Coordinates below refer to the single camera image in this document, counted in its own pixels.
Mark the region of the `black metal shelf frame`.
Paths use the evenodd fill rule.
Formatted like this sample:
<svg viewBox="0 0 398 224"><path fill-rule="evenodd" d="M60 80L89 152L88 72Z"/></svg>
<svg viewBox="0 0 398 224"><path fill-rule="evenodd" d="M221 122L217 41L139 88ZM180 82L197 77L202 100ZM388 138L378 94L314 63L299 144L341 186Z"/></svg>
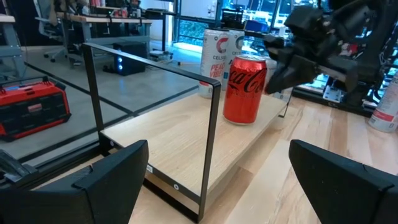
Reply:
<svg viewBox="0 0 398 224"><path fill-rule="evenodd" d="M165 182L169 186L174 186L175 184L178 185L179 192L182 193L184 196L188 197L190 200L194 201L199 205L198 212L194 212L190 210L188 207L183 205L182 203L178 202L177 199L173 198L170 194L156 186L150 180L144 180L144 186L148 188L151 192L156 194L156 196L160 197L163 201L167 202L171 207L178 210L181 214L185 215L191 221L195 223L200 223L203 219L205 214L205 205L206 205L206 198L207 198L207 191L208 191L208 182L210 176L210 169L211 169L211 159L213 154L213 146L215 141L215 133L216 133L216 124L218 118L218 108L220 103L220 93L221 93L221 83L215 79L203 77L193 72L188 72L182 70L180 68L171 67L168 65L164 65L158 62L153 62L148 59L144 59L135 55L131 55L128 53L124 53L118 50L114 50L111 48L103 47L102 45L92 44L92 43L84 43L82 45L83 50L83 59L85 62L86 73L88 77L88 83L90 88L90 96L91 102L93 105L93 111L95 115L95 122L96 122L96 130L99 137L99 148L100 152L103 156L109 155L109 150L112 148L121 149L122 146L113 140L111 137L106 136L102 133L105 130L105 125L103 123L102 111L100 106L100 96L98 93L98 86L96 82L96 70L95 70L95 63L93 59L93 49L102 50L108 54L113 54L120 57L126 57L131 60L135 60L140 63L144 63L146 65L158 68L160 70L165 70L167 72L172 72L177 75L191 78L196 81L205 82L213 87L213 93L211 98L211 106L210 106L210 119L208 123L208 134L206 140L206 151L205 151L205 159L204 159L204 167L203 167L203 175L201 180L201 192L200 195L196 195L191 190L188 190L185 186L181 183L173 180L171 177L164 174L162 171L158 170L158 168L152 168L152 174L158 177L160 180Z"/></svg>
<svg viewBox="0 0 398 224"><path fill-rule="evenodd" d="M290 99L292 97L293 89L294 88L292 87L292 88L284 89L279 92L279 99L286 102L286 107L279 114L279 117L281 117L281 118L284 118L287 113L287 109L289 108Z"/></svg>

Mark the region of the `red Coca-Cola can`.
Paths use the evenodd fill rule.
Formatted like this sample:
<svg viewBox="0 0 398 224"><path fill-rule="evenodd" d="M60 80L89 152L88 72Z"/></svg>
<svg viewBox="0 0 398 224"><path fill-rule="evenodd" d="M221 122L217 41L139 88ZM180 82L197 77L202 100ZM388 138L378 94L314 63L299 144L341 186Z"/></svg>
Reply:
<svg viewBox="0 0 398 224"><path fill-rule="evenodd" d="M242 54L234 58L223 107L223 116L227 121L242 125L255 122L266 75L264 57Z"/></svg>

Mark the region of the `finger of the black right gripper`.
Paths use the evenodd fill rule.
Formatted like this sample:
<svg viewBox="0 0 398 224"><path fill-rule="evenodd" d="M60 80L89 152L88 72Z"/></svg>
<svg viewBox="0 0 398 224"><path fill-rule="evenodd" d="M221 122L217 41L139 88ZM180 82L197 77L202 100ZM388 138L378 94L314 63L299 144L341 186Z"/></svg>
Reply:
<svg viewBox="0 0 398 224"><path fill-rule="evenodd" d="M263 42L270 58L288 58L294 54L293 49L285 45L285 39L283 37L265 35Z"/></svg>
<svg viewBox="0 0 398 224"><path fill-rule="evenodd" d="M266 86L266 93L272 94L297 85L310 83L318 74L317 63L294 55L289 62L278 64Z"/></svg>

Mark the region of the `wooden shelf board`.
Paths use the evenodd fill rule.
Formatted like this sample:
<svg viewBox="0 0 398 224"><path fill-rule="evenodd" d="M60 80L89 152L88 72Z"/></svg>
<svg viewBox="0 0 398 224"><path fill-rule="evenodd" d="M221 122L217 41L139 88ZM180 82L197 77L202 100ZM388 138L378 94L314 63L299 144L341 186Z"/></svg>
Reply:
<svg viewBox="0 0 398 224"><path fill-rule="evenodd" d="M259 139L287 103L272 96L261 98L257 119L239 126L218 109L208 191ZM126 147L145 139L149 144L149 170L192 200L200 199L211 101L197 94L131 118L101 131L112 147Z"/></svg>

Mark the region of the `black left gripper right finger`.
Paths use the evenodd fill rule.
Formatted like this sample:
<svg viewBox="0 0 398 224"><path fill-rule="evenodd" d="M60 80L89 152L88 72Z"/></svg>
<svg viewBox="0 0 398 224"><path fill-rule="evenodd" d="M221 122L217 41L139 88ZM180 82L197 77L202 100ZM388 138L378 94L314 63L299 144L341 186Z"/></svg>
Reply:
<svg viewBox="0 0 398 224"><path fill-rule="evenodd" d="M289 159L321 224L398 224L398 176L298 139Z"/></svg>

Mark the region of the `red and black toolbox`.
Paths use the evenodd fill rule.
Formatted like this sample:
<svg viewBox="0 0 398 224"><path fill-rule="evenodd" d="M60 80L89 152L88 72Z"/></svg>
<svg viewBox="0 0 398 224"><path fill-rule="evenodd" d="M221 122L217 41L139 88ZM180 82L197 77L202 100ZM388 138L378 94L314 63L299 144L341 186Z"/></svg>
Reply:
<svg viewBox="0 0 398 224"><path fill-rule="evenodd" d="M0 140L12 142L66 123L66 86L47 76L0 82Z"/></svg>

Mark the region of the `white Celsius Peach Vibe can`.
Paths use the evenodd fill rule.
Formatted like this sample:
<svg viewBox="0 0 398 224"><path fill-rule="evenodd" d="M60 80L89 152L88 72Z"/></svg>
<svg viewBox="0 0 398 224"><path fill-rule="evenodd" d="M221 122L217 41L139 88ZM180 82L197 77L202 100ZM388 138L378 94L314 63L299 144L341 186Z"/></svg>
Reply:
<svg viewBox="0 0 398 224"><path fill-rule="evenodd" d="M200 65L202 76L222 82L228 49L228 33L226 29L205 29Z"/></svg>
<svg viewBox="0 0 398 224"><path fill-rule="evenodd" d="M392 133L398 128L398 72L392 77L368 124L385 133Z"/></svg>

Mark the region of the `grey metal base plate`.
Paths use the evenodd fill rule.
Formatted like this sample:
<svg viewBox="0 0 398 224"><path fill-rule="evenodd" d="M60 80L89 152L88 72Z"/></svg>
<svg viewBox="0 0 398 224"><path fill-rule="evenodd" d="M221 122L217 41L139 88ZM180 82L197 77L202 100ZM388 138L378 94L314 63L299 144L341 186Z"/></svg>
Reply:
<svg viewBox="0 0 398 224"><path fill-rule="evenodd" d="M325 87L325 90L323 92L324 100L339 103L341 101L341 97L342 97L342 91L340 89L330 85Z"/></svg>

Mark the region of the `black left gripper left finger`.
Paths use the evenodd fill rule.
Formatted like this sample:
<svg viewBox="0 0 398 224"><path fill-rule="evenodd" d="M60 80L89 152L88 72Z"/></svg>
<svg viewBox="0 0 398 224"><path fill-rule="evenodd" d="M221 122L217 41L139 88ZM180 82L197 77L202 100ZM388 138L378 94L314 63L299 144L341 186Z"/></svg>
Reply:
<svg viewBox="0 0 398 224"><path fill-rule="evenodd" d="M0 224L128 224L148 160L139 140L37 190L0 190Z"/></svg>

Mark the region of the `grey frame desk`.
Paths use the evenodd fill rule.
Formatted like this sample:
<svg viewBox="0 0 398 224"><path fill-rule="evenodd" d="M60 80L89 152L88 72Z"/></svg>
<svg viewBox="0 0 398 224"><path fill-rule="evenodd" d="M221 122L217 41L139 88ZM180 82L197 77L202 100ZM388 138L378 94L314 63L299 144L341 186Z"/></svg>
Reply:
<svg viewBox="0 0 398 224"><path fill-rule="evenodd" d="M58 51L49 51L44 53L45 58L50 58L51 62L55 62L57 55L63 55L65 58L70 58L77 61L82 61L83 57L81 55L75 55L68 51L69 46L69 31L73 31L73 29L68 29L65 25L66 22L77 22L81 25L83 32L83 43L92 43L97 45L111 45L116 42L144 42L146 43L146 47L149 48L150 43L150 25L152 24L152 20L150 19L134 19L134 18L120 18L120 17L105 17L104 15L98 16L78 16L66 12L57 12L57 22L58 25L61 26L62 35L55 36L50 35L50 33L44 33L44 27L42 25L39 26L39 31L42 35L47 35L51 39L58 39L62 42L63 47ZM91 24L135 24L141 28L142 35L134 35L134 36L125 36L125 37L92 37L91 35Z"/></svg>

